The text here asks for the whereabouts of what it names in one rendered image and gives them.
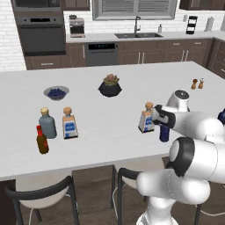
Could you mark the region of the grey bowl of blueberries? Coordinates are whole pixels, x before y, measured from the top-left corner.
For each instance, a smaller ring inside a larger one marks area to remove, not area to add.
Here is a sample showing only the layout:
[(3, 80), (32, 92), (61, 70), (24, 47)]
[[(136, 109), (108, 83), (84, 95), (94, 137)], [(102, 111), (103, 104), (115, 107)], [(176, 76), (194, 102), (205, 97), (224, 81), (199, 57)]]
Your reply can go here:
[(44, 90), (44, 95), (52, 100), (62, 100), (69, 93), (65, 86), (52, 86)]

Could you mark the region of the white paper towel roll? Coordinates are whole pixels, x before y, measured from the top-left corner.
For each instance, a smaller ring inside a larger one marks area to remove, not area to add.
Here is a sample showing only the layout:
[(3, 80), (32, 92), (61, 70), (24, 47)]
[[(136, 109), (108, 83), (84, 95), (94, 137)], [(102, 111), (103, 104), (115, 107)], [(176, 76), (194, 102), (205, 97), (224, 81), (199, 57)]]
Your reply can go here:
[(214, 24), (214, 18), (213, 17), (208, 18), (204, 32), (211, 32), (213, 24)]

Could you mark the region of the black microwave oven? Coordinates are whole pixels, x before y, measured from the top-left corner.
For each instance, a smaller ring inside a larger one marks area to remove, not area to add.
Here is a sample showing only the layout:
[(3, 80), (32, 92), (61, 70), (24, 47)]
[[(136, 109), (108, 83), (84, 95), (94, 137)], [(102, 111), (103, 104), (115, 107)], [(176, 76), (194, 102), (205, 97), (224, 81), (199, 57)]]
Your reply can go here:
[(60, 0), (11, 0), (14, 11), (60, 11)]

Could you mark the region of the dark blue bottle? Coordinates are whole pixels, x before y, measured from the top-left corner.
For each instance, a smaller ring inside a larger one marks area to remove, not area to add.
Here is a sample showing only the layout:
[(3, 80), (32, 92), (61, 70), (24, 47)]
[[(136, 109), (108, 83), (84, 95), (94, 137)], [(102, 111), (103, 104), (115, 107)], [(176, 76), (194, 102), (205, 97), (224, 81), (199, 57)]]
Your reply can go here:
[(220, 112), (220, 113), (218, 114), (217, 119), (218, 119), (223, 125), (225, 125), (225, 108), (223, 109), (222, 112)]
[(160, 126), (159, 139), (161, 142), (167, 142), (170, 137), (170, 129), (166, 126)]

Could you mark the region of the brown wall cupboard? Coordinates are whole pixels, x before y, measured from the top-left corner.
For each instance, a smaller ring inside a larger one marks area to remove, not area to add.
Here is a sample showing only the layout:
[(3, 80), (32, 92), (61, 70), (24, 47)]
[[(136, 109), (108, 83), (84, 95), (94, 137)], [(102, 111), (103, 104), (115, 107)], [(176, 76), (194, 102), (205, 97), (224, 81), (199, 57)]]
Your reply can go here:
[(61, 0), (64, 11), (88, 11), (90, 0)]
[(179, 8), (186, 11), (225, 11), (225, 0), (180, 0)]

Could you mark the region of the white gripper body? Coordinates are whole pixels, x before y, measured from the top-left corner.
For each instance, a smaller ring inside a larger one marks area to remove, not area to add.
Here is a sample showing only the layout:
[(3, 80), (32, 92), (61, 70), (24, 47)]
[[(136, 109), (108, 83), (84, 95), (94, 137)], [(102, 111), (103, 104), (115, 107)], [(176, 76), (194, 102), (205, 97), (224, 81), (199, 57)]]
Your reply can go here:
[(168, 111), (170, 108), (165, 105), (156, 105), (152, 109), (151, 120), (155, 125), (167, 126), (169, 122)]

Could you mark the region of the white blue bottle cork stopper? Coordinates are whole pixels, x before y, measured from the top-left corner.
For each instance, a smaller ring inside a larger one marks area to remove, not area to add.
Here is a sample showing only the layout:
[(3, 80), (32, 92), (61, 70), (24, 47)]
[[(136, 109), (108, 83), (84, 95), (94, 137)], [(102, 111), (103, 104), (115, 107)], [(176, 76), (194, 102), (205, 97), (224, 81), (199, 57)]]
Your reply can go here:
[(70, 107), (63, 108), (64, 116), (62, 117), (63, 138), (77, 138), (78, 132), (76, 127), (75, 116), (72, 115)]
[(151, 113), (153, 109), (153, 104), (151, 102), (147, 102), (145, 104), (145, 111), (142, 111), (140, 122), (138, 128), (142, 133), (152, 132), (155, 130), (155, 125), (151, 119)]

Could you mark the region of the black pot with succulent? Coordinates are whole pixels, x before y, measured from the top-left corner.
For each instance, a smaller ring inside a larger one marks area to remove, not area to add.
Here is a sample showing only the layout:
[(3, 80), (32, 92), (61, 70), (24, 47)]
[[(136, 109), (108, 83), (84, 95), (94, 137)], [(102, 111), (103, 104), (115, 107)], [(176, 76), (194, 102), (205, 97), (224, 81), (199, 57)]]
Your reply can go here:
[(98, 90), (105, 97), (115, 97), (122, 91), (119, 80), (120, 79), (116, 75), (109, 74), (104, 78), (103, 83), (98, 87)]

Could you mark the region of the dark tap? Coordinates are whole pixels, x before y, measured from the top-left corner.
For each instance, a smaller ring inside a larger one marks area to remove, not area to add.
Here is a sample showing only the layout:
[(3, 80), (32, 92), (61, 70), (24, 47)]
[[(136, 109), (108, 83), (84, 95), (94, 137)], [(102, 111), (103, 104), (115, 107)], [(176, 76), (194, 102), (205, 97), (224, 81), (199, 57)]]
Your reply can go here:
[(135, 24), (134, 24), (134, 33), (137, 34), (138, 31), (141, 30), (141, 26), (138, 26), (138, 21), (141, 19), (140, 16), (136, 16)]

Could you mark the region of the dark sink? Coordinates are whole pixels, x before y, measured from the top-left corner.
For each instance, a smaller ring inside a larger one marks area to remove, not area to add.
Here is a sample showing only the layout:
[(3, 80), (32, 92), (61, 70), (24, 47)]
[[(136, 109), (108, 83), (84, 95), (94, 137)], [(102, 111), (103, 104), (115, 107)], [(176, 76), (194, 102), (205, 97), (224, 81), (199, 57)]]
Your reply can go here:
[(148, 38), (162, 38), (163, 36), (158, 33), (115, 33), (118, 39), (148, 39)]

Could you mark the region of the black wall oven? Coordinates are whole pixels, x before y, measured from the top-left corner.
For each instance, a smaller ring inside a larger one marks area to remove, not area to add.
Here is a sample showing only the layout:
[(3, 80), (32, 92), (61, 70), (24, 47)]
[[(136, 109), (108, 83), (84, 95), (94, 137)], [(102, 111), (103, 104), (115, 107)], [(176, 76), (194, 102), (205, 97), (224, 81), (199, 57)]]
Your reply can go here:
[(15, 16), (24, 56), (64, 55), (63, 16), (59, 13), (28, 13)]

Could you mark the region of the brown base cupboards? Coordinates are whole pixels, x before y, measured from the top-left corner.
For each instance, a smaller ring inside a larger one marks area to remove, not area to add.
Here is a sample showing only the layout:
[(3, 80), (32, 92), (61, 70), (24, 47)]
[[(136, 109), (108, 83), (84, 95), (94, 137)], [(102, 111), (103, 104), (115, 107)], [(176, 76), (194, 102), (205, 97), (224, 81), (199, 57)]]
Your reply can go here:
[(217, 38), (122, 41), (119, 64), (196, 62), (225, 79), (225, 40)]
[(26, 56), (25, 65), (27, 70), (85, 67), (85, 45), (67, 43), (65, 55)]

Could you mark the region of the grey dishwasher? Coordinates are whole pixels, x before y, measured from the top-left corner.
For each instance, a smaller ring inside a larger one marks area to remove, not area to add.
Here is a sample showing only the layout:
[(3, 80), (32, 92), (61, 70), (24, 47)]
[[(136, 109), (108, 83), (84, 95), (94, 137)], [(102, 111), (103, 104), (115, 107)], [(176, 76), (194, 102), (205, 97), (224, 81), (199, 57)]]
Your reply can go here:
[(85, 58), (88, 67), (118, 64), (117, 42), (93, 42), (85, 44)]

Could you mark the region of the silver coffee machine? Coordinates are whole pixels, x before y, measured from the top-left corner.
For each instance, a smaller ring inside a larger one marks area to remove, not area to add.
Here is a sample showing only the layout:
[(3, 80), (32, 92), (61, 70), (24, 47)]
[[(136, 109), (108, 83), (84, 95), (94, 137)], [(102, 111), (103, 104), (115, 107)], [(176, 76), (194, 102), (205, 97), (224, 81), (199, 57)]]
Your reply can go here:
[(71, 38), (84, 38), (84, 19), (76, 15), (69, 15), (69, 30)]

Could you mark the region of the brown bottle red cap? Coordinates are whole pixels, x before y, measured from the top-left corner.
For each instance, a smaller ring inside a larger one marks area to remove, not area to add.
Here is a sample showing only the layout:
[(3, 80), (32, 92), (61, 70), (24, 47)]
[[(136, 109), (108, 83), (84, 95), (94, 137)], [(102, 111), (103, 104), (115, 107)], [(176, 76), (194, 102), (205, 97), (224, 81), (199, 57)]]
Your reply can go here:
[(47, 137), (43, 134), (40, 125), (38, 125), (36, 128), (37, 128), (37, 134), (38, 134), (36, 141), (39, 147), (39, 151), (41, 154), (46, 154), (49, 151), (48, 144), (47, 144)]

